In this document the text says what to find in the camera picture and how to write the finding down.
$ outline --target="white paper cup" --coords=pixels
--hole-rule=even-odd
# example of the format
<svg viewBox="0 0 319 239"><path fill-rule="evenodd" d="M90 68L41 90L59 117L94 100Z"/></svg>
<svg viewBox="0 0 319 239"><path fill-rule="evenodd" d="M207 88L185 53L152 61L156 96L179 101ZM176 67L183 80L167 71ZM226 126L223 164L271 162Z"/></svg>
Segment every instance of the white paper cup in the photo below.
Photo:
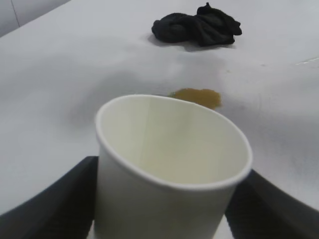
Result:
<svg viewBox="0 0 319 239"><path fill-rule="evenodd" d="M230 120L173 98L113 99L96 131L98 239L211 239L252 165Z"/></svg>

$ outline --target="spill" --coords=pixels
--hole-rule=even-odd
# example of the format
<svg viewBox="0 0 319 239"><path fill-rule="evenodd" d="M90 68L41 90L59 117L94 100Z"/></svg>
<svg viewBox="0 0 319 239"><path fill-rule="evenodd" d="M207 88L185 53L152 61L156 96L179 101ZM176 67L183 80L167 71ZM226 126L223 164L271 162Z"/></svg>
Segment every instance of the spill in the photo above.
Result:
<svg viewBox="0 0 319 239"><path fill-rule="evenodd" d="M305 60L305 61L296 63L296 65L308 64L308 63L310 63L310 62L312 62L312 61L317 61L317 60L319 60L319 57L311 58L311 59L308 59L308 60Z"/></svg>
<svg viewBox="0 0 319 239"><path fill-rule="evenodd" d="M184 88L171 93L169 97L193 102L212 110L221 106L220 94L210 89L197 90L193 88Z"/></svg>

